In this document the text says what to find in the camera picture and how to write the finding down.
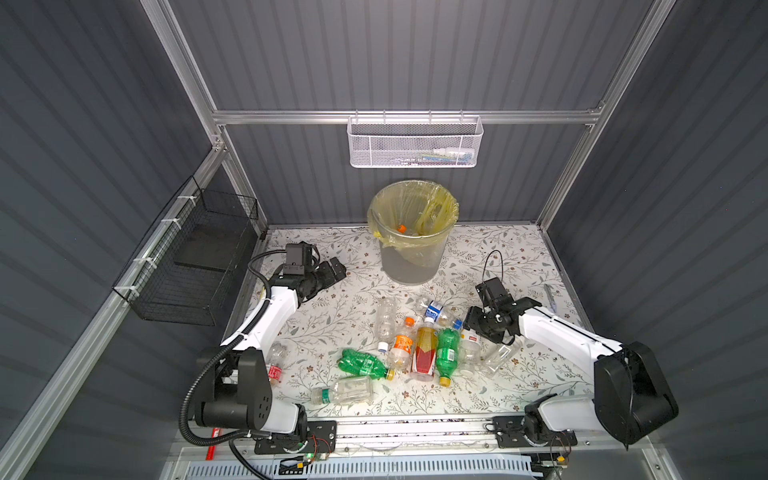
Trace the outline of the clear unlabeled bottle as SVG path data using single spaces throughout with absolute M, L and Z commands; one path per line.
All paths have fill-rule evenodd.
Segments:
M 483 356 L 481 370 L 488 375 L 496 374 L 518 354 L 521 348 L 520 338 L 516 338 L 510 344 L 495 345 Z

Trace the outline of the small blue label bottle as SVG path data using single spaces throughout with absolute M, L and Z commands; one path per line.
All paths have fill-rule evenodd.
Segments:
M 445 302 L 421 297 L 418 300 L 417 312 L 425 324 L 437 329 L 461 328 L 462 320 L 459 318 L 457 310 Z

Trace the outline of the clear bottle red label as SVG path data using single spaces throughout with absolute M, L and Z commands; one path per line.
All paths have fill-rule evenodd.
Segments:
M 288 356 L 289 349 L 285 345 L 280 342 L 273 343 L 267 359 L 267 373 L 271 384 L 277 385 L 281 382 Z

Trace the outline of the clear bottle green cap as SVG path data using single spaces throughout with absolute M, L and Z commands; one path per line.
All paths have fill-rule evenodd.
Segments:
M 352 376 L 341 378 L 329 386 L 314 388 L 310 399 L 315 405 L 351 405 L 370 402 L 372 397 L 372 380 L 368 377 Z

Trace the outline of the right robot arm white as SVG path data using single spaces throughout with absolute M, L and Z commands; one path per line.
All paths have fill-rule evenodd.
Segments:
M 541 344 L 591 382 L 590 394 L 547 394 L 525 407 L 516 430 L 532 446 L 546 446 L 569 432 L 599 431 L 628 447 L 679 415 L 655 354 L 640 342 L 601 337 L 530 298 L 500 309 L 472 306 L 465 324 L 495 343 L 510 345 L 523 338 Z

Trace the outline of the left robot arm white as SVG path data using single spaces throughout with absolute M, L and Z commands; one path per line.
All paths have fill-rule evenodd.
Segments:
M 209 447 L 241 438 L 278 438 L 301 444 L 309 427 L 303 405 L 274 398 L 266 355 L 298 308 L 347 277 L 341 261 L 322 260 L 306 242 L 254 256 L 248 271 L 263 285 L 251 312 L 210 353 L 185 394 L 178 418 L 188 443 Z

